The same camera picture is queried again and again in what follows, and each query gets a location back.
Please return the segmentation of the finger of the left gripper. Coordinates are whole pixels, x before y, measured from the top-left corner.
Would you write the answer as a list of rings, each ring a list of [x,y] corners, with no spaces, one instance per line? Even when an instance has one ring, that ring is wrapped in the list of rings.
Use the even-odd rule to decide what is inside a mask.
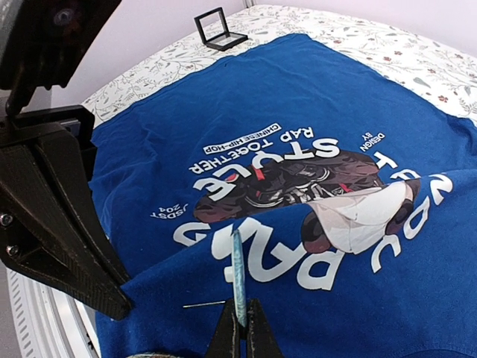
[[[133,305],[54,197],[28,148],[1,150],[1,260],[116,321]]]

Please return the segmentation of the black brooch box yellow brooch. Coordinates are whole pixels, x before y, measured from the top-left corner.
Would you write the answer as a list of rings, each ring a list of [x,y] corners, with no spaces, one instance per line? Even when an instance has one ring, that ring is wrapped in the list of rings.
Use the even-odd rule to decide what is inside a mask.
[[[206,29],[206,22],[215,20],[215,28]],[[227,51],[249,40],[248,35],[233,32],[224,15],[223,7],[216,7],[194,18],[201,42],[218,51]]]

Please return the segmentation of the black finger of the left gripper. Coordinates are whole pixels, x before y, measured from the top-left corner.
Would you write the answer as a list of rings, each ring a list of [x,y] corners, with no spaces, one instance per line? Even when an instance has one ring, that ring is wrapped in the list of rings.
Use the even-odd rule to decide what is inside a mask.
[[[75,298],[123,298],[129,277],[99,223],[78,141],[66,131],[48,134],[35,156],[48,189],[36,216],[43,280]]]

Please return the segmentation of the floral patterned tablecloth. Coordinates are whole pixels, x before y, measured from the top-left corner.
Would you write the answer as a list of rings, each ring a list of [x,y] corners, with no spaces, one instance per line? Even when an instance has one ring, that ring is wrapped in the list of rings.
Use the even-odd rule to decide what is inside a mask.
[[[206,48],[194,32],[152,54],[100,88],[83,106],[100,125],[131,104],[286,34],[307,34],[403,85],[445,113],[476,120],[476,58],[398,27],[323,10],[261,4],[227,17],[247,42],[227,51]]]

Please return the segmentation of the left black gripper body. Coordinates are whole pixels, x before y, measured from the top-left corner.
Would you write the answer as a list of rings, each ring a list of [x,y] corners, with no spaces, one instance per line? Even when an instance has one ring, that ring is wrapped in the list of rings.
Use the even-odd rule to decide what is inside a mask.
[[[96,147],[95,117],[81,105],[37,110],[16,116],[1,114],[1,153],[24,145],[38,171],[57,194],[88,194]]]

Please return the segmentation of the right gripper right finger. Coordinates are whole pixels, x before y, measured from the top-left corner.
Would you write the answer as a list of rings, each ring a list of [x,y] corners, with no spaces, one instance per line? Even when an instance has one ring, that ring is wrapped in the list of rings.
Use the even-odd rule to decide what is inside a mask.
[[[254,298],[247,306],[247,357],[283,358],[265,311],[259,301]]]

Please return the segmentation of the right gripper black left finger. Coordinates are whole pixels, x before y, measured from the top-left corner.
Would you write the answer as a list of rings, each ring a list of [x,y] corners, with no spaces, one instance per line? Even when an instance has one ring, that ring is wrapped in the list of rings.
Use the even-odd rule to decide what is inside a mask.
[[[225,302],[205,358],[239,358],[241,328],[236,317],[234,300]]]

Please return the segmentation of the blue printed t-shirt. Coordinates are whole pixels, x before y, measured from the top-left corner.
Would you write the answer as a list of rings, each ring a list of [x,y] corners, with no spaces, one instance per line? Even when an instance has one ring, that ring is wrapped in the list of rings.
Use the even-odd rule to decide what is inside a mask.
[[[104,357],[202,357],[247,296],[286,357],[476,355],[476,128],[291,34],[98,126],[91,181],[131,279]]]

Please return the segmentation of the round light blue brooch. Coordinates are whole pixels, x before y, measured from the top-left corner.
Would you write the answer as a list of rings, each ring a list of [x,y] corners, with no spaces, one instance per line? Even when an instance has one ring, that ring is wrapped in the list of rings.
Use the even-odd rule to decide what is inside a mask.
[[[233,299],[238,323],[247,327],[247,299],[245,290],[244,254],[239,229],[232,235]]]

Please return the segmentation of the round yellow blue brooch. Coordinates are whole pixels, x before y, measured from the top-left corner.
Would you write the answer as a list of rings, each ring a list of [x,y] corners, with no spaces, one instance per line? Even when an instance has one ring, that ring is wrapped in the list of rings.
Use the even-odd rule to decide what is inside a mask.
[[[130,355],[127,358],[165,358],[165,357],[168,357],[168,354],[164,354],[161,352],[144,352],[140,354]]]

